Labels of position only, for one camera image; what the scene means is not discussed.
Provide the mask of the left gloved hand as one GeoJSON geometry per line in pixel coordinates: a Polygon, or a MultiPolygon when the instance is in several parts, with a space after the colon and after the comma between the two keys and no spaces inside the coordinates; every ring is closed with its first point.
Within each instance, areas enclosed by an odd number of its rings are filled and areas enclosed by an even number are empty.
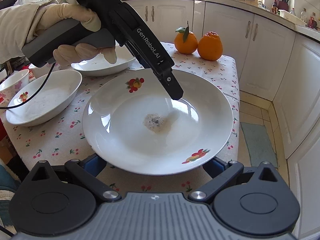
{"type": "MultiPolygon", "coordinates": [[[[44,0],[23,5],[15,5],[1,10],[1,63],[22,57],[22,47],[34,40],[45,30],[61,20],[73,18],[90,31],[101,27],[95,12],[81,5],[44,0]]],[[[90,60],[103,54],[107,62],[117,61],[115,48],[95,48],[80,43],[76,46],[60,45],[53,51],[53,57],[61,67],[90,60]]]]}

